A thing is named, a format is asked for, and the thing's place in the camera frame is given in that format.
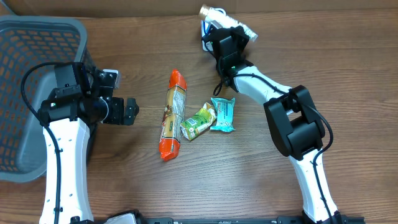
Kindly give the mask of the white tube gold cap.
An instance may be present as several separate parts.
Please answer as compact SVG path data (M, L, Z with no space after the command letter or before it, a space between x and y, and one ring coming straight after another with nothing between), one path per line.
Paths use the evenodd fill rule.
M244 33L249 36L249 40L255 42L258 38L258 35L246 24L233 19L220 8L213 8L203 4L198 15L201 19L201 35L203 37L210 32L210 26L214 26L217 29L241 26Z

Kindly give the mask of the orange spaghetti packet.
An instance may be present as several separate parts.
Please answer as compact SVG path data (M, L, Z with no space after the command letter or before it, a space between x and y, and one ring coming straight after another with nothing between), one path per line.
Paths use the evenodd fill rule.
M159 141L160 157L164 161L176 158L179 153L182 138L180 125L185 115L186 91L187 83L183 75L174 69L169 79Z

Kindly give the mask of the mint green tissue pack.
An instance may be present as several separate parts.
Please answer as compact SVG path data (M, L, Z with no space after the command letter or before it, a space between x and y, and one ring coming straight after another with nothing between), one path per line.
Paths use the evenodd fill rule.
M211 98L213 106L215 107L217 118L216 124L211 126L210 129L214 131L222 131L230 133L234 131L233 117L234 117L234 104L235 98L227 100L224 98Z

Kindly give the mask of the green drink carton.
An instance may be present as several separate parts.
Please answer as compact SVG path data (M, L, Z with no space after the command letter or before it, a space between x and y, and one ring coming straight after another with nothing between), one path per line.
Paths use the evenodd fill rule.
M215 108L209 103L195 113L191 118L186 119L180 124L182 134L189 141L194 140L202 132L208 129L216 120Z

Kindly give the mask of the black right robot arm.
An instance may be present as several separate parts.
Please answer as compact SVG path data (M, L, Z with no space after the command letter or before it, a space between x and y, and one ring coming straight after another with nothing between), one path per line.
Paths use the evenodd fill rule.
M245 59L249 42L241 26L210 26L201 38L216 59L221 81L213 94L228 86L263 105L273 143L294 167L303 197L307 223L337 223L335 205L323 168L323 153L329 148L322 139L333 134L329 123L316 109L309 91L302 85L284 86L262 74Z

